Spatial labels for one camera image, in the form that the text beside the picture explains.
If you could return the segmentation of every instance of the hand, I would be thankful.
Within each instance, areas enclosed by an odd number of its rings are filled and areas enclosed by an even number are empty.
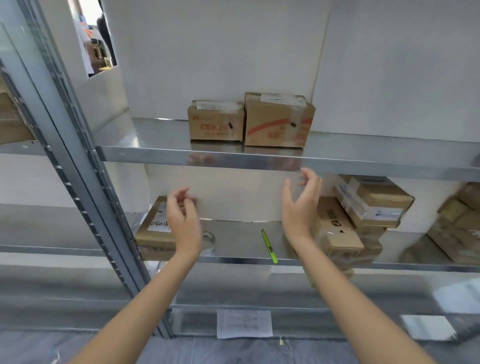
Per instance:
[[[300,186],[306,186],[297,201],[292,201],[292,186],[290,179],[285,180],[282,191],[282,225],[290,244],[296,249],[298,241],[309,238],[317,215],[318,199],[322,186],[321,178],[310,168],[302,168],[304,181]]]
[[[175,236],[176,253],[197,258],[202,251],[202,226],[188,190],[185,187],[167,196],[167,220]]]

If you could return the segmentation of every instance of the left hand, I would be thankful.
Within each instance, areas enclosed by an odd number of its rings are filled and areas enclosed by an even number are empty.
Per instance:
[[[202,226],[189,187],[167,196],[168,225],[175,237],[176,253],[195,255],[202,251]]]

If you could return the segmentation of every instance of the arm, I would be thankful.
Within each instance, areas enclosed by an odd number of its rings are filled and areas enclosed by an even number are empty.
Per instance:
[[[188,188],[168,195],[167,217],[176,239],[175,255],[70,364],[133,364],[137,361],[200,255],[202,227]]]
[[[316,246],[310,234],[321,180],[302,169],[306,185],[296,202],[286,180],[282,194],[283,227],[359,361],[363,364],[434,364],[435,361],[387,315],[360,292]]]

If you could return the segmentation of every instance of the gray floor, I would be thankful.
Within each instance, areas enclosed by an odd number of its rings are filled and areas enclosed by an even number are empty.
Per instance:
[[[71,359],[92,334],[0,332],[0,363],[62,364]],[[440,363],[478,362],[479,342],[461,346],[428,343],[424,347]],[[285,340],[216,340],[213,338],[151,338],[139,364],[356,364],[346,342]]]

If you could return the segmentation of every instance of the green marker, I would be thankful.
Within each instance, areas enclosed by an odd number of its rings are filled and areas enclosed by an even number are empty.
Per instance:
[[[264,238],[265,245],[267,246],[268,252],[270,253],[270,256],[272,257],[272,260],[275,264],[278,264],[278,260],[276,258],[276,255],[273,251],[272,245],[270,244],[270,239],[268,239],[268,235],[265,232],[265,230],[262,229],[262,236]]]

